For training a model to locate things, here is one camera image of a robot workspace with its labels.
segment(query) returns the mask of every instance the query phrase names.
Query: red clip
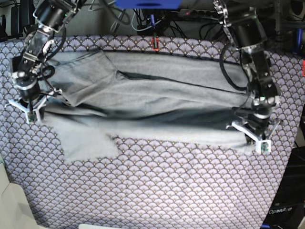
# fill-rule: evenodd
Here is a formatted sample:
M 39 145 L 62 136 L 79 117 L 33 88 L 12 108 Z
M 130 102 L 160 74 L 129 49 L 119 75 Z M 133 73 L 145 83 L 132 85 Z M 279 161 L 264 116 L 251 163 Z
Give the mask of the red clip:
M 159 37 L 156 37 L 156 42 L 154 40 L 154 37 L 152 38 L 152 50 L 159 51 Z

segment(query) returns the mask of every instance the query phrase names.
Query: gray pants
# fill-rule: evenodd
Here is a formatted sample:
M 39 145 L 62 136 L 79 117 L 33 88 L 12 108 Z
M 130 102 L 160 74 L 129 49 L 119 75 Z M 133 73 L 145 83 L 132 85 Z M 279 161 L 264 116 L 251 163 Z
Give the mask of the gray pants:
M 243 133 L 225 129 L 237 119 L 232 107 L 247 96 L 227 83 L 218 62 L 76 52 L 58 54 L 54 64 L 51 83 L 63 90 L 65 104 L 51 101 L 44 120 L 58 132 L 67 161 L 118 156 L 117 135 L 251 151 Z M 226 69 L 245 86 L 240 66 Z

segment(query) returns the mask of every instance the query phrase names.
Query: blue object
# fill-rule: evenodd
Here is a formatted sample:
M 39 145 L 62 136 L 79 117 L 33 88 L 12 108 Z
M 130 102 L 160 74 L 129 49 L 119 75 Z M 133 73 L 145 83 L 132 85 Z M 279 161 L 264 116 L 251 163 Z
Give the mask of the blue object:
M 303 29 L 297 29 L 296 31 L 296 47 L 293 50 L 293 53 L 299 54 L 302 47 L 302 38 L 303 38 Z
M 152 23 L 152 27 L 155 28 L 156 27 L 156 23 L 154 21 L 154 15 L 151 14 L 151 23 Z
M 303 30 L 302 29 L 297 29 L 297 32 L 296 32 L 296 46 L 297 46 L 298 50 L 301 49 L 302 38 L 303 38 Z
M 268 228 L 268 229 L 269 229 L 269 228 L 271 228 L 271 227 L 270 227 L 268 224 L 263 224 L 263 225 L 261 226 L 261 229 L 262 229 L 262 228 Z
M 182 0 L 117 0 L 123 9 L 177 9 Z

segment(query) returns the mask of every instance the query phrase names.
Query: metal bracket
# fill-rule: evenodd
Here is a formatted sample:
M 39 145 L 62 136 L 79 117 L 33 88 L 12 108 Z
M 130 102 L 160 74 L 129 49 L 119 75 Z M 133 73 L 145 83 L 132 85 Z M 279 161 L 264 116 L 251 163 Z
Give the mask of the metal bracket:
M 234 127 L 236 130 L 243 132 L 245 135 L 247 135 L 252 140 L 254 140 L 255 145 L 256 145 L 255 149 L 256 149 L 257 153 L 259 153 L 259 154 L 271 153 L 272 142 L 271 142 L 270 138 L 274 134 L 274 132 L 278 128 L 278 126 L 280 125 L 280 121 L 279 120 L 275 121 L 271 131 L 266 134 L 266 139 L 262 139 L 262 137 L 254 134 L 251 130 L 249 130 L 248 128 L 246 128 L 244 126 L 245 124 L 247 124 L 247 123 L 240 123 L 238 121 L 233 121 L 231 126 L 227 126 L 227 128 Z
M 46 106 L 46 102 L 49 98 L 53 97 L 55 94 L 61 94 L 62 90 L 55 88 L 54 91 L 49 92 L 47 95 L 43 96 L 40 100 L 38 100 L 33 105 L 33 110 L 31 111 L 30 108 L 27 106 L 23 106 L 19 100 L 9 100 L 9 103 L 5 105 L 7 107 L 8 105 L 12 105 L 14 107 L 17 107 L 25 114 L 26 122 L 27 124 L 35 123 L 36 121 L 41 121 L 41 113 L 40 109 Z
M 222 0 L 214 0 L 214 7 L 218 14 L 222 14 L 224 19 L 223 21 L 220 21 L 220 24 L 223 25 L 223 30 L 227 38 L 229 39 L 230 43 L 236 47 L 235 41 L 233 39 L 233 36 L 231 35 L 228 26 L 226 24 L 226 19 L 228 18 L 228 9 L 226 4 Z

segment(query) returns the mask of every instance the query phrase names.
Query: scale pattern fabric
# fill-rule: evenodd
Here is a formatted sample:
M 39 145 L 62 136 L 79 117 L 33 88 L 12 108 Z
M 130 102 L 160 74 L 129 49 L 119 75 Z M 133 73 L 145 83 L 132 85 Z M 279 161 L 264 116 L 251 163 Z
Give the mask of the scale pattern fabric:
M 150 41 L 77 36 L 67 39 L 63 51 L 155 52 Z M 0 152 L 10 181 L 24 189 L 38 224 L 52 229 L 76 229 L 81 223 L 127 229 L 260 227 L 300 122 L 305 102 L 302 60 L 269 53 L 283 95 L 272 115 L 283 124 L 269 155 L 246 157 L 222 147 L 117 137 L 122 154 L 116 159 L 67 165 L 55 132 L 29 126 L 20 111 L 4 108 L 17 95 L 8 74 L 9 58 L 22 47 L 22 41 L 0 44 Z M 159 53 L 217 60 L 222 47 L 219 42 L 161 37 Z M 227 52 L 226 60 L 237 62 L 238 54 Z

